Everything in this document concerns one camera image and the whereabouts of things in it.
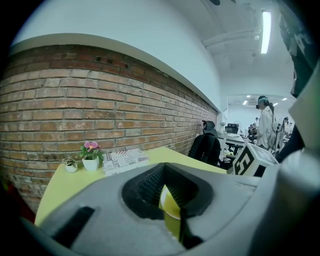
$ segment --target small potted plant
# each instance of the small potted plant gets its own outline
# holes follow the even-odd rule
[[[88,171],[96,171],[99,167],[99,159],[103,161],[101,149],[95,141],[85,142],[84,145],[81,146],[79,156],[83,158],[83,165]]]
[[[64,163],[65,168],[69,173],[74,173],[78,169],[77,161],[70,156],[62,159],[62,163]]]

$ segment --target yellow object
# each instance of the yellow object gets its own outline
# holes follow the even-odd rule
[[[171,217],[180,220],[180,207],[166,186],[164,186],[160,201],[162,206],[161,209],[166,211]]]
[[[163,162],[178,163],[210,172],[226,174],[226,170],[224,169],[220,169],[207,163],[192,159],[186,155],[180,154],[166,147],[151,149],[146,151],[145,153],[150,157],[151,165]],[[68,172],[64,164],[60,164],[44,192],[38,211],[36,213],[34,223],[39,226],[41,222],[56,207],[67,201],[69,198],[84,189],[89,184],[105,177],[106,175],[103,171],[101,162],[98,170],[96,171],[85,170],[82,163],[80,162],[78,164],[78,171],[74,173]],[[170,218],[170,222],[174,224],[180,223],[179,220],[173,219],[172,217]]]

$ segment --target white wall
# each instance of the white wall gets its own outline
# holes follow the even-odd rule
[[[46,37],[45,41],[43,36],[70,33],[75,36],[61,37],[61,44],[79,43],[79,35],[94,35],[153,56],[159,62],[149,64],[200,92],[201,97],[220,109],[220,79],[213,58],[188,21],[166,1],[48,0],[26,22],[13,45],[18,43],[21,50],[26,48],[24,42],[30,46],[49,45],[53,37]],[[88,44],[96,46],[99,40],[93,38]],[[139,51],[133,48],[133,57],[139,59]]]
[[[293,118],[288,113],[289,109],[277,108],[274,107],[276,119],[288,117],[290,123],[295,123]],[[252,125],[256,118],[260,118],[261,110],[254,107],[242,106],[239,104],[230,104],[228,105],[228,123],[233,124],[235,121],[242,122],[242,131],[245,133],[245,129],[248,130],[248,127]]]

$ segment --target man with vr headset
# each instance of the man with vr headset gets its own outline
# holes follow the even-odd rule
[[[256,108],[261,110],[259,127],[256,133],[256,145],[262,149],[268,150],[270,147],[270,139],[273,130],[277,130],[275,108],[268,98],[264,95],[258,98]]]

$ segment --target white ceiling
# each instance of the white ceiling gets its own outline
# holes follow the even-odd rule
[[[231,95],[228,96],[228,104],[229,105],[239,105],[248,108],[255,108],[256,104],[258,104],[258,98],[261,95],[250,95],[247,98],[247,95]],[[275,104],[278,103],[275,108],[281,108],[284,110],[288,110],[295,103],[296,99],[294,97],[290,97],[287,100],[282,100],[283,97],[275,96],[275,95],[264,95],[268,98],[269,102]]]
[[[271,0],[221,0],[219,6],[209,0],[168,0],[198,33],[213,56],[220,76],[230,72],[250,72],[281,76],[280,69],[293,72],[290,56],[279,29],[279,11]],[[272,15],[267,54],[262,45],[262,10]]]

